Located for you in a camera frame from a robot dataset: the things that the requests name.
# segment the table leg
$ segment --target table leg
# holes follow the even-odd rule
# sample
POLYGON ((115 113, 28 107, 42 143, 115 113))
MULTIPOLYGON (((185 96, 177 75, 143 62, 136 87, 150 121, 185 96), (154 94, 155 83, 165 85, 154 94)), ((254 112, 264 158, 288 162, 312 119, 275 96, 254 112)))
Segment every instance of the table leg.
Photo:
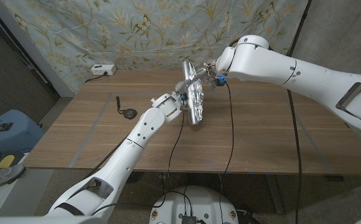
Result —
POLYGON ((281 200, 280 197, 280 191, 279 191, 278 183, 276 181, 276 176, 266 175, 266 181, 268 183, 268 187, 270 190, 270 194, 272 196, 272 201, 276 213, 283 214, 284 213, 283 201, 281 200))

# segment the electrical outlet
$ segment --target electrical outlet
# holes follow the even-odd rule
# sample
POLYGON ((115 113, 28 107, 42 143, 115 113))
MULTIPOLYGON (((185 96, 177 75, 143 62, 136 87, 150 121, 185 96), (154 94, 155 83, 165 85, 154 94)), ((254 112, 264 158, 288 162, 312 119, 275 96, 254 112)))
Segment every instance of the electrical outlet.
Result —
POLYGON ((114 75, 114 73, 117 71, 117 68, 115 65, 94 65, 92 68, 92 74, 94 75, 102 75, 105 72, 107 72, 107 75, 114 75))

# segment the fabric backdrop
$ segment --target fabric backdrop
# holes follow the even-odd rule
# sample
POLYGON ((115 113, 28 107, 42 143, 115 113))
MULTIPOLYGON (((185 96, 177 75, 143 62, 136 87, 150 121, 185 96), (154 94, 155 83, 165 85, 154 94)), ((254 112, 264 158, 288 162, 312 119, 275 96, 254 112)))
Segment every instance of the fabric backdrop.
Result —
POLYGON ((307 0, 1 0, 75 93, 96 63, 181 69, 218 58, 234 39, 291 46, 307 0))

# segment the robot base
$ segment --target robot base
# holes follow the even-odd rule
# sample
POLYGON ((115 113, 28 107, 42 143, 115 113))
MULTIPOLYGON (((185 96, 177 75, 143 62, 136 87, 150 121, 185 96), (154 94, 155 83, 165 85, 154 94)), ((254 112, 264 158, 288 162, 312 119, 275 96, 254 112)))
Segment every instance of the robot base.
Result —
MULTIPOLYGON (((173 191, 183 194, 185 187, 179 187, 173 191)), ((151 210, 149 223, 196 223, 197 221, 197 223, 217 224, 222 222, 222 217, 223 223, 238 223, 235 207, 223 195, 220 197, 220 206, 222 208, 221 217, 218 192, 206 187, 191 185, 186 188, 185 195, 190 199, 192 204, 192 215, 190 215, 190 204, 187 198, 184 198, 181 194, 168 192, 162 206, 151 210)), ((164 196, 154 205, 160 205, 163 199, 164 196)))

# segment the foil-wrapped object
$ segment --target foil-wrapped object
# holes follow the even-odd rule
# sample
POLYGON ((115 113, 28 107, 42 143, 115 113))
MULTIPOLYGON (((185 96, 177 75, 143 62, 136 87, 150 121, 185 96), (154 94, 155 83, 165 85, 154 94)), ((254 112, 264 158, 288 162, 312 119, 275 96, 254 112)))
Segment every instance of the foil-wrapped object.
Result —
MULTIPOLYGON (((197 75, 192 62, 186 60, 182 64, 182 71, 185 80, 193 80, 197 75)), ((187 87, 187 104, 189 112, 189 123, 191 125, 198 125, 203 119, 203 86, 201 79, 191 83, 187 87)))

